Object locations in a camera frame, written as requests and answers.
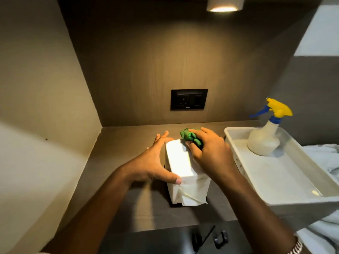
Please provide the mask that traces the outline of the person's left forearm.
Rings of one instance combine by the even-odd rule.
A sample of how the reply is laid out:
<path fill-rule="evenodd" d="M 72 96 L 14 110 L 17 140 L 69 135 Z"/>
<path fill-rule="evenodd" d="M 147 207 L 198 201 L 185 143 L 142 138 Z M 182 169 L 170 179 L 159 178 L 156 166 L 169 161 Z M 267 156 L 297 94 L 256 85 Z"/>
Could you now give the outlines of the person's left forearm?
<path fill-rule="evenodd" d="M 76 216 L 40 251 L 48 254 L 97 254 L 132 181 L 117 168 Z"/>

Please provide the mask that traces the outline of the person's right hand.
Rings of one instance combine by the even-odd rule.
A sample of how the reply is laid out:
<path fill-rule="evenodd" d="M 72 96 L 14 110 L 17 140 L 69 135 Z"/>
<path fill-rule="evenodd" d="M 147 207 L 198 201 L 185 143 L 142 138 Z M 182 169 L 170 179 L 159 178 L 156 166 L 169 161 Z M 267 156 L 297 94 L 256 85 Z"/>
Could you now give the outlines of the person's right hand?
<path fill-rule="evenodd" d="M 214 131 L 201 128 L 189 129 L 203 141 L 205 165 L 202 170 L 219 186 L 231 184 L 237 178 L 239 171 L 233 159 L 233 153 L 224 139 Z"/>

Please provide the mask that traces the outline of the person's right forearm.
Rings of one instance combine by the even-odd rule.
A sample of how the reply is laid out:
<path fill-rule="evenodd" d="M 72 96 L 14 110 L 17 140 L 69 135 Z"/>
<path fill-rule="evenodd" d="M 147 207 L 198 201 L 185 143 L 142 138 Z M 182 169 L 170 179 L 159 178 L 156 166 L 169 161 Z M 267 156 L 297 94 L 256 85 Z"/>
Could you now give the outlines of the person's right forearm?
<path fill-rule="evenodd" d="M 243 175 L 239 173 L 233 183 L 219 188 L 227 197 L 254 254 L 311 254 Z"/>

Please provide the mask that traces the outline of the black wall socket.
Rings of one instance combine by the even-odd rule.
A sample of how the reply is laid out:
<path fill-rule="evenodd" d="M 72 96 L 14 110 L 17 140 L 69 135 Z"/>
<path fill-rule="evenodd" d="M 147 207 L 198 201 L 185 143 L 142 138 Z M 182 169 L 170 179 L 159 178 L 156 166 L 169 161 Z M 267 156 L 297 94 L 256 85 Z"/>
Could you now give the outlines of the black wall socket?
<path fill-rule="evenodd" d="M 172 89 L 171 111 L 204 110 L 208 89 Z"/>

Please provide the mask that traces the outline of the white towel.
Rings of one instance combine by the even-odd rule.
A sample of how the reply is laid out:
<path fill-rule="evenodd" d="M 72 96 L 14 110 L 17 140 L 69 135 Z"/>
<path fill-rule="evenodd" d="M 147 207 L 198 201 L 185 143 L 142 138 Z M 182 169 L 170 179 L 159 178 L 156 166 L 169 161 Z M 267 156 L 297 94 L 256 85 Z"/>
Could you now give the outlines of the white towel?
<path fill-rule="evenodd" d="M 303 150 L 339 185 L 339 145 L 303 146 Z M 312 254 L 339 254 L 339 209 L 297 231 L 297 236 Z"/>

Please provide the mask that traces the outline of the green cleaning cloth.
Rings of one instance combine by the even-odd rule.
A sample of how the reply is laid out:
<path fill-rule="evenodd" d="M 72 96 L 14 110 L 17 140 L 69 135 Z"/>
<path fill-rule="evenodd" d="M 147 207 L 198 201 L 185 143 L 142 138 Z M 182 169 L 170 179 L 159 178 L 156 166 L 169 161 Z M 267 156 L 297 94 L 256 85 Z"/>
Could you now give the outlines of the green cleaning cloth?
<path fill-rule="evenodd" d="M 185 141 L 191 141 L 193 142 L 200 150 L 203 149 L 203 141 L 196 136 L 195 133 L 190 132 L 189 128 L 185 128 L 180 132 L 180 136 L 182 139 L 184 139 Z"/>

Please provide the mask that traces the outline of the white plastic tray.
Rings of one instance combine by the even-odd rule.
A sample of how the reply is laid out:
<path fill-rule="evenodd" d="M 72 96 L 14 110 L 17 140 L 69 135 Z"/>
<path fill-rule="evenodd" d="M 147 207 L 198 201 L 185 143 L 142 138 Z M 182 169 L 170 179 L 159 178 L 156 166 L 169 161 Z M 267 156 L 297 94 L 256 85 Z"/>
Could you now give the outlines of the white plastic tray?
<path fill-rule="evenodd" d="M 278 214 L 307 212 L 327 216 L 339 209 L 339 184 L 302 149 L 284 129 L 276 136 L 280 145 L 269 156 L 248 149 L 256 127 L 227 127 L 229 143 L 240 173 L 260 198 Z"/>

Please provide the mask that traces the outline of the white ceiling lamp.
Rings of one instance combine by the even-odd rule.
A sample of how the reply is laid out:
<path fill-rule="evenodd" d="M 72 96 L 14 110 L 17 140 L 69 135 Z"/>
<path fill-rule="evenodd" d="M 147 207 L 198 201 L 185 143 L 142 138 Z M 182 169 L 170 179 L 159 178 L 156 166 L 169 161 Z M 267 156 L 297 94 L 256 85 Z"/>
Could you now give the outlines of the white ceiling lamp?
<path fill-rule="evenodd" d="M 243 9 L 245 0 L 208 0 L 208 12 L 235 12 Z"/>

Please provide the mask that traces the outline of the white spray bottle yellow nozzle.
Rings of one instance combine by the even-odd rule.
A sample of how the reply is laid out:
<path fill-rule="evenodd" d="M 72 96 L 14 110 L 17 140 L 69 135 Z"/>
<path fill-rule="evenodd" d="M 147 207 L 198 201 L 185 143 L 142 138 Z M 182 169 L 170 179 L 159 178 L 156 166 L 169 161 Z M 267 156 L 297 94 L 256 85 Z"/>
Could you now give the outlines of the white spray bottle yellow nozzle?
<path fill-rule="evenodd" d="M 248 149 L 260 156 L 268 156 L 279 146 L 280 140 L 275 136 L 277 128 L 284 116 L 293 116 L 292 110 L 287 105 L 273 98 L 266 98 L 266 101 L 267 104 L 263 109 L 249 116 L 249 118 L 255 118 L 270 111 L 273 112 L 267 123 L 262 128 L 253 129 L 248 138 Z"/>

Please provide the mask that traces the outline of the person's left hand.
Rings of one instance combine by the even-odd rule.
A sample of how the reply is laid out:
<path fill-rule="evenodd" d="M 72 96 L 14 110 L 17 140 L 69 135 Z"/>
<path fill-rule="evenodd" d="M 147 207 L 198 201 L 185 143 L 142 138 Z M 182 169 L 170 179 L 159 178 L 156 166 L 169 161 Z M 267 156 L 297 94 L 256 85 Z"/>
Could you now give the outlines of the person's left hand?
<path fill-rule="evenodd" d="M 157 169 L 165 169 L 160 161 L 160 152 L 165 143 L 173 140 L 168 137 L 169 132 L 166 130 L 158 141 L 158 148 L 146 149 L 143 153 L 128 161 L 121 166 L 125 178 L 129 182 L 146 182 L 155 179 L 155 171 Z"/>

